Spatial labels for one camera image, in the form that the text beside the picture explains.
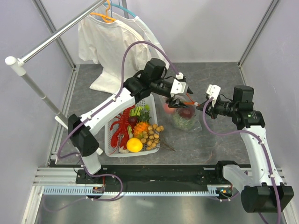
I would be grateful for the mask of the pink peach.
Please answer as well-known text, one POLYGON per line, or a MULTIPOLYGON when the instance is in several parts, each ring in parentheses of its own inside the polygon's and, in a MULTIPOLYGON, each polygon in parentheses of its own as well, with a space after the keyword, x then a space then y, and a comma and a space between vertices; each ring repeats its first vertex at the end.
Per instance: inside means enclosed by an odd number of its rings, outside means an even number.
POLYGON ((175 108, 170 108, 167 103, 163 104, 163 109, 164 109, 164 112, 167 114, 173 114, 176 111, 175 108))

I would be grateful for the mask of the clear orange-zipper zip bag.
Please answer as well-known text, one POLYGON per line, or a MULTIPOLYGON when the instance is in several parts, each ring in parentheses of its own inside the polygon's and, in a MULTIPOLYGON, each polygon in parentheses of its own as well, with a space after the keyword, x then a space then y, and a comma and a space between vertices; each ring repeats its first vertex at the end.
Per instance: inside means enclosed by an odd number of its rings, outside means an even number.
POLYGON ((187 99, 186 96, 178 96, 178 99, 187 105, 188 108, 170 108, 166 102, 167 97, 159 96, 159 99, 162 103, 164 117, 173 127, 185 132, 202 131, 199 111, 196 110, 193 101, 187 99))

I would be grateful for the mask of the green netted melon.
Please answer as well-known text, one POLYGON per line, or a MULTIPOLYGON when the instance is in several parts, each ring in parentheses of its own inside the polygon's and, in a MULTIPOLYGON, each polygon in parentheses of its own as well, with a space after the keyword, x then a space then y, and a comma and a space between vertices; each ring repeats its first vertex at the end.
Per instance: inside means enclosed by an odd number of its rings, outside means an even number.
POLYGON ((188 119, 188 118, 184 118, 179 116, 177 113, 175 113, 172 116, 173 119, 173 124, 176 128, 180 129, 180 130, 191 130, 196 122, 196 119, 194 117, 188 119))

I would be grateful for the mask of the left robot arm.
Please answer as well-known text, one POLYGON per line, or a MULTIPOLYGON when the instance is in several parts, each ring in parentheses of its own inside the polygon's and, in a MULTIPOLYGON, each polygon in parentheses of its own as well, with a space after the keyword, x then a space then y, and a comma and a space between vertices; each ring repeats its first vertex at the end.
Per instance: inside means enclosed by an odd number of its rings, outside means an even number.
POLYGON ((79 151, 81 160, 87 170, 86 178, 91 183, 99 183, 103 173, 98 160, 99 143, 95 135, 111 119, 134 106, 151 93, 167 98, 171 108, 186 108, 186 104, 177 97, 191 94, 186 77, 178 73, 172 82, 162 77, 166 70, 164 61, 152 58, 143 70, 128 78, 120 89, 93 110, 78 117, 73 114, 68 119, 68 133, 73 146, 79 151))

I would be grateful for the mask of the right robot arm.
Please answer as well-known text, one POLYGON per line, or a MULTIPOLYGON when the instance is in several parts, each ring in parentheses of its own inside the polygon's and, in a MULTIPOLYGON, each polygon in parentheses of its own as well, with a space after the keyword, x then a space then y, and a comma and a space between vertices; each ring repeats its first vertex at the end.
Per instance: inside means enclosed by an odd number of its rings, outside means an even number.
POLYGON ((291 186, 281 178, 269 149, 265 121, 260 111, 254 110, 254 89, 250 86, 234 87, 233 98, 221 100, 221 88, 210 84, 206 101, 198 106, 203 115, 212 119, 218 115, 230 117, 245 144, 252 175, 248 176, 234 162, 220 161, 221 168, 214 171, 218 183, 229 181, 241 194, 241 202, 248 213, 280 214, 294 196, 291 186))

